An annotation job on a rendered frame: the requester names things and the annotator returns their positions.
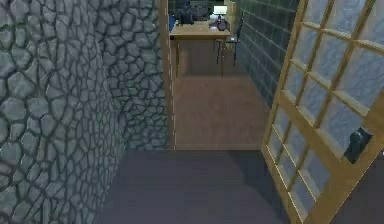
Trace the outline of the black chair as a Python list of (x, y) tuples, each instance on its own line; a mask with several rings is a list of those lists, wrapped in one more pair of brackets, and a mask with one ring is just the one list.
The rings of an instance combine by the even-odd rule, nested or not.
[(236, 65), (237, 44), (240, 42), (240, 35), (241, 35), (243, 23), (244, 23), (244, 14), (241, 14), (241, 17), (239, 19), (238, 28), (235, 31), (235, 34), (233, 36), (227, 37), (225, 40), (223, 40), (223, 39), (217, 39), (216, 40), (216, 43), (218, 44), (216, 62), (219, 62), (219, 59), (223, 58), (224, 44), (233, 44), (234, 45), (233, 65)]

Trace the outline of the wooden table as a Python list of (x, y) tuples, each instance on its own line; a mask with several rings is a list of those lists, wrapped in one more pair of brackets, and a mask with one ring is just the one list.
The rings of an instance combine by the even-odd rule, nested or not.
[(180, 41), (188, 40), (221, 40), (217, 61), (220, 63), (220, 75), (224, 77), (224, 42), (231, 36), (228, 30), (219, 31), (209, 27), (208, 21), (197, 21), (193, 24), (174, 25), (170, 32), (170, 38), (176, 44), (176, 74), (179, 73)]

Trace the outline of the black box-shaped appliance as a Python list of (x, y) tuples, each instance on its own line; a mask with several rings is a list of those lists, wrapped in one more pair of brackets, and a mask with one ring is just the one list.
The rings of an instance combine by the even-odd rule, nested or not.
[(181, 25), (194, 23), (193, 12), (189, 8), (179, 10), (179, 23)]

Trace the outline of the wooden glass-paned room door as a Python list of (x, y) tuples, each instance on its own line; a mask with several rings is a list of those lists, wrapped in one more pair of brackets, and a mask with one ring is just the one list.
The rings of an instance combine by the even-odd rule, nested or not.
[(384, 0), (300, 0), (262, 145), (289, 223), (331, 224), (383, 147)]

